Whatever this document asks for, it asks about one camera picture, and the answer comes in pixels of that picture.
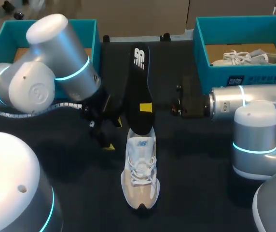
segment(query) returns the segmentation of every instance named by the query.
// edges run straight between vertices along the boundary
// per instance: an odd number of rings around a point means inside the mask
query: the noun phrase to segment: black table
[[[184,74],[195,75],[192,42],[153,42],[150,89],[155,103],[169,103]],[[101,76],[122,95],[131,43],[102,44]],[[116,150],[102,151],[88,136],[88,122],[73,109],[29,119],[0,117],[0,131],[24,140],[49,175],[63,209],[64,232],[256,232],[251,202],[260,183],[231,171],[232,122],[156,115],[160,196],[145,214],[131,210],[120,175],[128,126],[107,125]]]

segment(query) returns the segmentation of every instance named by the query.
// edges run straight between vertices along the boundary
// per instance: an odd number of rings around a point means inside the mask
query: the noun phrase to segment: white sneaker
[[[121,185],[132,208],[150,209],[156,203],[160,185],[156,178],[156,137],[153,128],[144,137],[129,129]]]
[[[236,51],[224,53],[223,59],[214,61],[212,66],[229,66],[229,65],[272,65],[276,64],[276,54],[266,53],[261,49],[248,52]]]

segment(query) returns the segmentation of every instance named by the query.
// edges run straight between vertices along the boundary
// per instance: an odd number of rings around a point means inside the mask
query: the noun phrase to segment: beige sneaker panel
[[[138,208],[141,204],[140,202],[140,186],[133,186],[131,183],[131,176],[129,170],[124,170],[124,190],[126,194],[126,199],[128,203],[133,208]]]
[[[152,184],[144,186],[143,192],[140,193],[140,197],[139,197],[140,204],[144,204],[146,208],[151,208],[156,201],[156,196],[158,191],[156,183],[155,183],[155,192],[152,198],[151,198],[151,187],[152,187]]]

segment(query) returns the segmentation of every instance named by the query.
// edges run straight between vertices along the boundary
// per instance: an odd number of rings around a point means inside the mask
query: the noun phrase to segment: yellow tag
[[[109,147],[104,147],[105,150],[108,150],[108,151],[112,151],[114,150],[114,146],[112,144],[110,144]]]
[[[121,118],[120,117],[118,118],[118,122],[120,124],[120,127],[122,127],[122,122],[121,122]]]
[[[140,103],[140,111],[152,113],[152,103]]]

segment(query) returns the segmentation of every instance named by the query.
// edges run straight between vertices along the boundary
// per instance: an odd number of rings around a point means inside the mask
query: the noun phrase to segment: black insole
[[[129,127],[138,135],[148,134],[155,120],[148,86],[149,63],[149,47],[144,43],[134,44],[130,52],[123,106]]]

